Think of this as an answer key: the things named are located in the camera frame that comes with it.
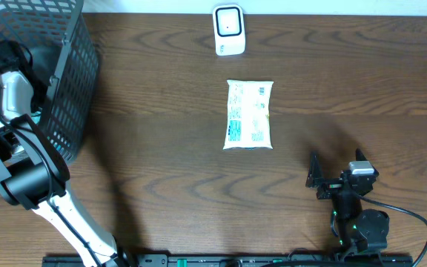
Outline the white snack bag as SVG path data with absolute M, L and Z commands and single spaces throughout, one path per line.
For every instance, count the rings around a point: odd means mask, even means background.
M 229 79 L 224 150 L 272 149 L 269 104 L 273 81 Z

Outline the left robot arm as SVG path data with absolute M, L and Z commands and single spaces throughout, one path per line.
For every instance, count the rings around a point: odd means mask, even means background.
M 22 44 L 0 41 L 0 195 L 47 220 L 84 266 L 135 266 L 71 190 L 65 160 L 33 121 L 48 86 Z

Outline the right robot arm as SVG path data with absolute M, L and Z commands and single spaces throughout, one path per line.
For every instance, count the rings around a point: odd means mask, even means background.
M 332 201 L 331 230 L 339 238 L 340 248 L 334 259 L 379 254 L 387 248 L 389 216 L 376 209 L 363 209 L 360 198 L 373 190 L 379 172 L 362 151 L 355 151 L 355 160 L 336 178 L 326 178 L 316 153 L 310 155 L 305 186 L 315 188 L 319 200 Z

